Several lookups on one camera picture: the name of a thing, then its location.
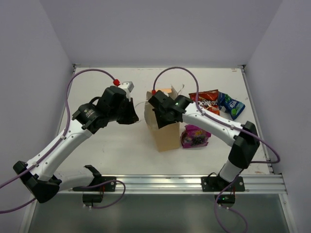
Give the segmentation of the purple snack bag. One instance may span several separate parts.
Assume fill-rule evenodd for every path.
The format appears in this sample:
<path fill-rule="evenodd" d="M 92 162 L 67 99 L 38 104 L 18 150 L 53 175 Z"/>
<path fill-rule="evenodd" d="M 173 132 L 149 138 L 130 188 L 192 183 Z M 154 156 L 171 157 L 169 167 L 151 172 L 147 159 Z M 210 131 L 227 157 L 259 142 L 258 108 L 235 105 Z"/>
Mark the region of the purple snack bag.
<path fill-rule="evenodd" d="M 181 133 L 181 145 L 184 149 L 200 148 L 208 145 L 211 133 L 194 125 L 185 125 L 184 131 Z"/>

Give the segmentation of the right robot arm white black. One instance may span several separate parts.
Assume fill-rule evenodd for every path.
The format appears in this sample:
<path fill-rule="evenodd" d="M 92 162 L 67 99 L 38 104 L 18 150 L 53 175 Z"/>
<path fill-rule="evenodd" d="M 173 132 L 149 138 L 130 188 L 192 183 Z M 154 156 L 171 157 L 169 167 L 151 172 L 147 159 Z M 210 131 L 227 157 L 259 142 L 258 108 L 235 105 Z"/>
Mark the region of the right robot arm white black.
<path fill-rule="evenodd" d="M 184 122 L 211 133 L 231 147 L 228 160 L 218 173 L 218 179 L 223 182 L 232 182 L 247 169 L 260 146 L 252 122 L 230 121 L 198 107 L 196 102 L 183 95 L 172 99 L 159 90 L 152 94 L 148 103 L 153 107 L 159 128 Z"/>

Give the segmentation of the blue snack bag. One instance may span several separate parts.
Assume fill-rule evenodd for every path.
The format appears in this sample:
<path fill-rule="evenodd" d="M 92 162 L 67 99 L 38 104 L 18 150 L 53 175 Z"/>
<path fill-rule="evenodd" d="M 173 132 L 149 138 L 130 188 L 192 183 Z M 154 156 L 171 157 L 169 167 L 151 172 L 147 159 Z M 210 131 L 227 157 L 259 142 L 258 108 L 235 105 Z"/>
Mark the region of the blue snack bag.
<path fill-rule="evenodd" d="M 225 108 L 233 120 L 236 120 L 245 109 L 245 104 L 231 98 L 228 94 L 219 92 L 218 95 L 219 108 Z"/>

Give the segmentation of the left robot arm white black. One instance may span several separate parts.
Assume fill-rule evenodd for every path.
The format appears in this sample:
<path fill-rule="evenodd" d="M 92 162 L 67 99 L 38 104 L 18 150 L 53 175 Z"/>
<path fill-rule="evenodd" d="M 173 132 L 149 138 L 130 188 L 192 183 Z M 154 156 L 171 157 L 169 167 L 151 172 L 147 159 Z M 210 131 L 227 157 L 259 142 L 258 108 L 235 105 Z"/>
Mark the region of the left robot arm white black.
<path fill-rule="evenodd" d="M 109 122 L 130 125 L 138 121 L 130 94 L 132 82 L 110 86 L 100 97 L 81 105 L 65 129 L 37 156 L 18 161 L 14 171 L 39 203 L 51 200 L 59 191 L 71 188 L 97 188 L 104 180 L 92 165 L 73 173 L 62 173 L 59 166 L 84 141 Z"/>

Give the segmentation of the brown paper bag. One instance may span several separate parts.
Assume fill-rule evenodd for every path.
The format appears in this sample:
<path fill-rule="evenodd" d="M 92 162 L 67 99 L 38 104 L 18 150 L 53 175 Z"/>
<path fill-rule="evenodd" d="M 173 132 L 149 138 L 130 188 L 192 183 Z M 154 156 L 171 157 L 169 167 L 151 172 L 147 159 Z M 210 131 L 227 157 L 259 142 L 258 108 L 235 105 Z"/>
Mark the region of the brown paper bag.
<path fill-rule="evenodd" d="M 144 119 L 153 138 L 157 151 L 164 152 L 180 148 L 180 123 L 172 123 L 160 129 L 156 121 L 153 107 L 148 102 L 151 96 L 152 91 L 147 91 L 146 102 L 144 105 Z"/>

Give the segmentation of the red Doritos chip bag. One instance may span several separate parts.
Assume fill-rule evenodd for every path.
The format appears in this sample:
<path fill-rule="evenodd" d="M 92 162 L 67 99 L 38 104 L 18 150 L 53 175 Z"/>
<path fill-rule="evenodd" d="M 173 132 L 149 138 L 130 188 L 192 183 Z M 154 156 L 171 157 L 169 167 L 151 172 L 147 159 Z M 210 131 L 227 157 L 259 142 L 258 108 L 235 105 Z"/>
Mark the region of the red Doritos chip bag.
<path fill-rule="evenodd" d="M 214 114 L 220 115 L 218 95 L 219 95 L 218 89 L 198 92 L 199 106 Z"/>

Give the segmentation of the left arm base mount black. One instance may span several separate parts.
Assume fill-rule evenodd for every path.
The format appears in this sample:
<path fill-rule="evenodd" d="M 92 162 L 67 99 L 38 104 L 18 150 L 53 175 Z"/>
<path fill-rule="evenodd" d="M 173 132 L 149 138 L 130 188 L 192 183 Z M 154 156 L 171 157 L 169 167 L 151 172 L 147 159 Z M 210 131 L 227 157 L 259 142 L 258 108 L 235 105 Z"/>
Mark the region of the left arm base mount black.
<path fill-rule="evenodd" d="M 105 192 L 114 192 L 116 188 L 115 176 L 103 176 L 92 165 L 85 165 L 85 168 L 92 173 L 91 183 L 85 188 L 78 186 L 74 187 L 73 191 L 86 192 L 82 195 L 83 204 L 87 206 L 94 206 L 101 203 Z"/>

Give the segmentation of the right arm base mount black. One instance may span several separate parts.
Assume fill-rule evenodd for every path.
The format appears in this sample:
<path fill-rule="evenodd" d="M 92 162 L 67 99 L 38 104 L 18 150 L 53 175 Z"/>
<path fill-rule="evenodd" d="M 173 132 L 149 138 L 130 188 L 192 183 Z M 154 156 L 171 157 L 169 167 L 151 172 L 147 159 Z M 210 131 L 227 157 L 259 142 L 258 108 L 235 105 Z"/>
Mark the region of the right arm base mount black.
<path fill-rule="evenodd" d="M 236 193 L 244 192 L 244 180 L 241 176 L 231 184 L 219 197 L 217 195 L 229 185 L 229 182 L 223 180 L 215 172 L 200 178 L 203 192 L 217 193 L 214 195 L 218 205 L 224 207 L 232 207 L 236 201 Z"/>

